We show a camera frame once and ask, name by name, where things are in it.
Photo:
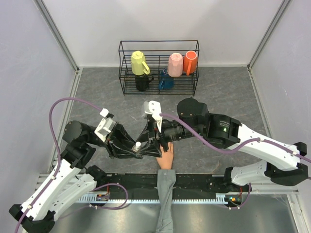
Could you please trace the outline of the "white nail polish brush cap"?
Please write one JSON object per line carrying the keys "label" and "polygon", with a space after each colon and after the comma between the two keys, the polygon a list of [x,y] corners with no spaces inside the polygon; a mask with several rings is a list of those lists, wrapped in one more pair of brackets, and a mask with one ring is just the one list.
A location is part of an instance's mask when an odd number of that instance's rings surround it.
{"label": "white nail polish brush cap", "polygon": [[138,141],[135,143],[135,150],[138,151],[141,148],[141,143]]}

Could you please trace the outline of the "glitter nail polish bottle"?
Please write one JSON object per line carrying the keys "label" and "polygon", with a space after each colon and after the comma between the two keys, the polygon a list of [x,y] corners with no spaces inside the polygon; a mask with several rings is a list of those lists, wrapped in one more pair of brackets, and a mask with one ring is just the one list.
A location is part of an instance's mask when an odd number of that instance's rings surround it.
{"label": "glitter nail polish bottle", "polygon": [[133,148],[132,148],[133,154],[134,154],[136,157],[140,156],[140,152],[139,152],[140,149],[141,149],[141,146],[136,146],[136,145],[133,146]]}

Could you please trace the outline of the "grey sleeved forearm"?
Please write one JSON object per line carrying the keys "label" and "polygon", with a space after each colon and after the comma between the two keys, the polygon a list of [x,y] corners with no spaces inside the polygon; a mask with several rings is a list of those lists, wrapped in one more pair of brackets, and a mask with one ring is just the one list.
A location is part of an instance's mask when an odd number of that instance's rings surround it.
{"label": "grey sleeved forearm", "polygon": [[176,174],[173,169],[160,169],[157,174],[157,190],[160,201],[156,233],[173,233],[172,200]]}

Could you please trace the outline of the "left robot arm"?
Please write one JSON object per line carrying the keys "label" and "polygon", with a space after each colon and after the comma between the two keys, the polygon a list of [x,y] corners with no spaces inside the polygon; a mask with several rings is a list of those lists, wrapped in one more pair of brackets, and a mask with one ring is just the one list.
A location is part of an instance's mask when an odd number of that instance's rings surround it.
{"label": "left robot arm", "polygon": [[97,166],[86,167],[95,147],[104,147],[112,157],[141,158],[141,141],[134,141],[124,127],[111,118],[98,127],[71,121],[65,127],[67,143],[58,161],[42,185],[22,204],[14,204],[9,213],[28,233],[48,233],[60,215],[84,194],[105,189],[107,174]]}

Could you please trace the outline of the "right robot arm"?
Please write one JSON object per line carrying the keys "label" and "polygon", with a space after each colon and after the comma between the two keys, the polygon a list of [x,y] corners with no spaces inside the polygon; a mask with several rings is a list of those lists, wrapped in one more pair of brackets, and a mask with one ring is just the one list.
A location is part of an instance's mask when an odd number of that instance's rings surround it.
{"label": "right robot arm", "polygon": [[285,144],[271,139],[234,118],[210,113],[205,103],[192,97],[178,103],[177,116],[162,113],[156,101],[144,102],[142,111],[148,122],[134,143],[136,152],[155,149],[153,156],[160,157],[160,146],[168,150],[170,142],[197,137],[219,153],[241,151],[259,158],[251,165],[226,168],[221,183],[228,191],[249,183],[295,186],[309,179],[308,166],[300,162],[306,158],[305,143]]}

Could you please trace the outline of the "mannequin hand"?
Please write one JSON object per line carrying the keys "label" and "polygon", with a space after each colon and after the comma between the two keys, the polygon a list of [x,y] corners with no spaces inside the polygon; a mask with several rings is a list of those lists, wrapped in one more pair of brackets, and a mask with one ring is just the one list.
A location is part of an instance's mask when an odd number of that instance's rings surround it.
{"label": "mannequin hand", "polygon": [[160,149],[162,157],[156,159],[161,169],[172,169],[173,166],[173,143],[170,142],[168,144],[168,147],[168,150],[165,152],[163,147],[161,146]]}

